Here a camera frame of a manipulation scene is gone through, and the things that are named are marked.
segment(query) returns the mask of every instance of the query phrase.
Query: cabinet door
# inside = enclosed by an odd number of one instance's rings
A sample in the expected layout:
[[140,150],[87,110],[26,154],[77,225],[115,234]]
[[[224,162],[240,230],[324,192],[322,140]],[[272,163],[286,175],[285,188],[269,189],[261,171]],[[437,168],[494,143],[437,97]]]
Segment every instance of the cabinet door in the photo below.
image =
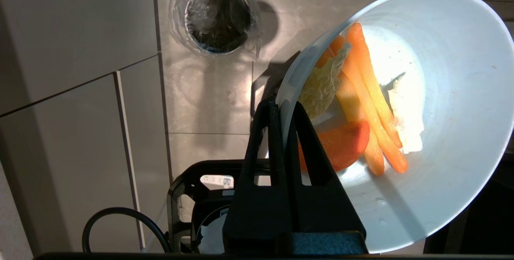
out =
[[[0,161],[35,256],[82,251],[82,229],[133,197],[114,76],[108,75],[0,119]],[[136,221],[100,219],[92,251],[139,250]]]
[[[119,77],[140,211],[167,231],[167,215],[158,221],[170,185],[158,57],[121,70]],[[143,231],[148,241],[151,231]]]
[[156,53],[153,0],[0,0],[0,114]]

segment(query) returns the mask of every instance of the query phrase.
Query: black cable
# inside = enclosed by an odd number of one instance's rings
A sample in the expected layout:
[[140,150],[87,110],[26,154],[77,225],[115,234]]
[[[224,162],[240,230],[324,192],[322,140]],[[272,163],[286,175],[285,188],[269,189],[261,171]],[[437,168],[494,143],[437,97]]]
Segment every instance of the black cable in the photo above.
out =
[[132,218],[136,218],[137,220],[141,221],[143,224],[145,224],[157,237],[157,240],[159,240],[162,249],[164,249],[165,253],[171,253],[171,245],[169,245],[169,242],[166,240],[166,237],[164,234],[162,234],[161,229],[157,226],[155,222],[153,222],[150,218],[145,216],[144,214],[141,214],[140,212],[137,212],[134,209],[129,209],[125,207],[112,207],[112,208],[106,208],[103,209],[96,214],[94,214],[86,223],[84,226],[84,231],[82,232],[82,251],[85,253],[91,253],[91,247],[90,247],[90,233],[91,228],[93,227],[93,224],[100,219],[103,216],[111,215],[111,214],[122,214],[131,216]]

